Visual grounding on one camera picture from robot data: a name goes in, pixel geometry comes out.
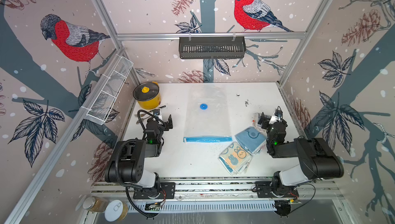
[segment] mounting plate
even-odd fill
[[[160,184],[161,190],[166,192],[166,199],[174,199],[175,192],[175,183],[174,182],[161,182]],[[135,191],[133,194],[133,199],[151,199],[145,193],[141,191]],[[159,196],[155,199],[164,199],[163,194],[160,193]]]

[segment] yellow pot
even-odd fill
[[[142,83],[134,89],[134,98],[143,109],[151,110],[159,106],[161,98],[157,82]]]

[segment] red bird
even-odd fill
[[[51,38],[52,42],[67,56],[77,62],[88,62],[91,70],[91,59],[99,54],[100,44],[110,36],[94,32],[85,26],[78,26],[63,21],[54,14],[46,15],[41,20],[41,30],[45,39]]]
[[[256,29],[260,32],[263,28],[278,27],[292,32],[282,25],[282,22],[274,16],[270,7],[262,0],[235,0],[235,19],[243,26],[244,31]]]

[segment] patterned cloth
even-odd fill
[[[251,154],[257,154],[266,144],[266,135],[257,131],[254,127],[249,127],[244,131],[236,134],[236,140],[242,148]]]
[[[219,156],[219,160],[232,175],[245,173],[251,159],[252,155],[245,151],[237,142],[232,142]]]

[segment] jar lid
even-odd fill
[[[82,208],[84,209],[90,209],[95,205],[95,198],[94,197],[87,197],[82,204]]]
[[[107,205],[104,217],[107,221],[116,221],[122,214],[123,203],[120,200],[114,200]]]
[[[142,83],[134,89],[133,96],[138,101],[148,101],[155,98],[159,93],[156,83]]]

